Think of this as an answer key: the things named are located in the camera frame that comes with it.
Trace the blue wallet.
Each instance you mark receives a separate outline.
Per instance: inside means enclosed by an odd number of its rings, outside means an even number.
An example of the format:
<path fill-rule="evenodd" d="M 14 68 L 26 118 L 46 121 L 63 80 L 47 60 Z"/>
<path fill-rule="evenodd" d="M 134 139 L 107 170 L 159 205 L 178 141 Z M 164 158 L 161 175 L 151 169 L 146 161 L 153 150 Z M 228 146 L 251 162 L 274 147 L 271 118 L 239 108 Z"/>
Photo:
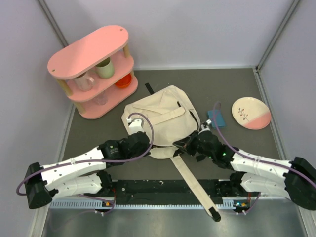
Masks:
<path fill-rule="evenodd" d="M 220 110 L 218 109 L 210 110 L 207 112 L 207 114 L 208 114 L 208 118 L 211 120 L 211 126 L 214 129 L 216 129 L 216 127 L 218 128 L 226 127 L 225 120 Z"/>

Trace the cream canvas backpack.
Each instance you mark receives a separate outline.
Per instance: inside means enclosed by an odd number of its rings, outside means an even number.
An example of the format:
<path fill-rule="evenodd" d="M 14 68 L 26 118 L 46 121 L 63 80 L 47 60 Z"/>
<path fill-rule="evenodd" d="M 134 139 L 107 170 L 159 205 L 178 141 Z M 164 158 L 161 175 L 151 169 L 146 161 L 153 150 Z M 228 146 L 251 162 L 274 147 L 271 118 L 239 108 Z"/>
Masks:
<path fill-rule="evenodd" d="M 143 119 L 143 130 L 153 140 L 150 156 L 170 159 L 196 196 L 206 213 L 218 222 L 221 219 L 217 206 L 191 173 L 173 143 L 200 129 L 200 118 L 187 94 L 170 85 L 154 94 L 126 105 L 121 120 L 128 134 L 134 132 L 129 119 Z"/>

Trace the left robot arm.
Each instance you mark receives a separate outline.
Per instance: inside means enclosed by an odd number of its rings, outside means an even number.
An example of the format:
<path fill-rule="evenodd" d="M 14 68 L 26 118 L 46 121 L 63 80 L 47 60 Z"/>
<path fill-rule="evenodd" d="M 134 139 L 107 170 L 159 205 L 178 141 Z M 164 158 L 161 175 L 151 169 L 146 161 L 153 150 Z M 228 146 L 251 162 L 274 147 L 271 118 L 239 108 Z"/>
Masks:
<path fill-rule="evenodd" d="M 29 165 L 24 182 L 29 209 L 77 194 L 108 195 L 113 182 L 105 170 L 146 156 L 152 145 L 153 139 L 145 132 L 137 132 L 121 140 L 108 140 L 60 163 Z"/>

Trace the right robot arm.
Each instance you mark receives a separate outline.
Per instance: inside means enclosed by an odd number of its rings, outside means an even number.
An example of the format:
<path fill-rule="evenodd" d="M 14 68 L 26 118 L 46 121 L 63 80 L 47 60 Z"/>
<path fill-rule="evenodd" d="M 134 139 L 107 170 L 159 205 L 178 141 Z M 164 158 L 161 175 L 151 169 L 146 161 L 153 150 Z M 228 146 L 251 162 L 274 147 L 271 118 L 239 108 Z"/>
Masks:
<path fill-rule="evenodd" d="M 316 170 L 303 158 L 288 161 L 253 155 L 221 143 L 209 130 L 194 131 L 173 145 L 198 160 L 210 158 L 218 167 L 233 171 L 229 181 L 218 187 L 223 196 L 265 193 L 316 209 Z"/>

